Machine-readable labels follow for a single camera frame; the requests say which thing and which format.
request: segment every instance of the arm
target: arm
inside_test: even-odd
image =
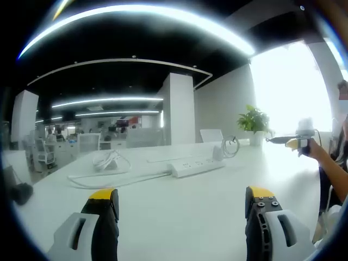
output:
[[[309,156],[318,161],[329,178],[338,198],[341,202],[344,202],[348,194],[348,173],[337,165],[315,140],[310,140],[309,147]]]

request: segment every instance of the potted plant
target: potted plant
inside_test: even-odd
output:
[[[260,146],[264,134],[270,132],[268,129],[269,117],[266,113],[251,105],[247,105],[246,109],[248,110],[247,114],[240,114],[241,118],[238,119],[237,123],[239,128],[250,132],[250,145]]]

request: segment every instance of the white pillar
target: white pillar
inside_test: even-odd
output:
[[[22,148],[21,141],[30,131],[35,130],[36,109],[39,97],[29,91],[22,91],[15,98],[11,124],[11,141],[18,142],[19,149]]]
[[[191,76],[170,73],[158,92],[163,100],[166,145],[196,142],[194,88]]]
[[[332,117],[339,119],[342,111],[340,111],[339,108],[339,91],[337,84],[343,80],[341,70],[324,40],[307,44],[324,79],[331,105]]]

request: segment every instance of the white flower pot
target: white flower pot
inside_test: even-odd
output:
[[[265,132],[249,132],[250,146],[261,146]]]

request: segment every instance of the white wall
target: white wall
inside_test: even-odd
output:
[[[200,129],[221,129],[223,136],[247,138],[237,119],[246,112],[247,104],[256,105],[249,64],[201,87],[194,95],[197,142],[202,141]]]
[[[24,136],[35,130],[36,109],[39,97],[29,91],[22,91],[15,98],[11,123],[11,141],[19,142],[19,148]]]
[[[141,117],[142,128],[159,128],[159,115],[143,115]]]
[[[81,119],[81,127],[84,133],[89,133],[89,130],[92,129],[93,132],[98,132],[98,122],[106,121],[110,124],[115,124],[117,119],[121,117],[102,117],[102,118],[82,118]]]

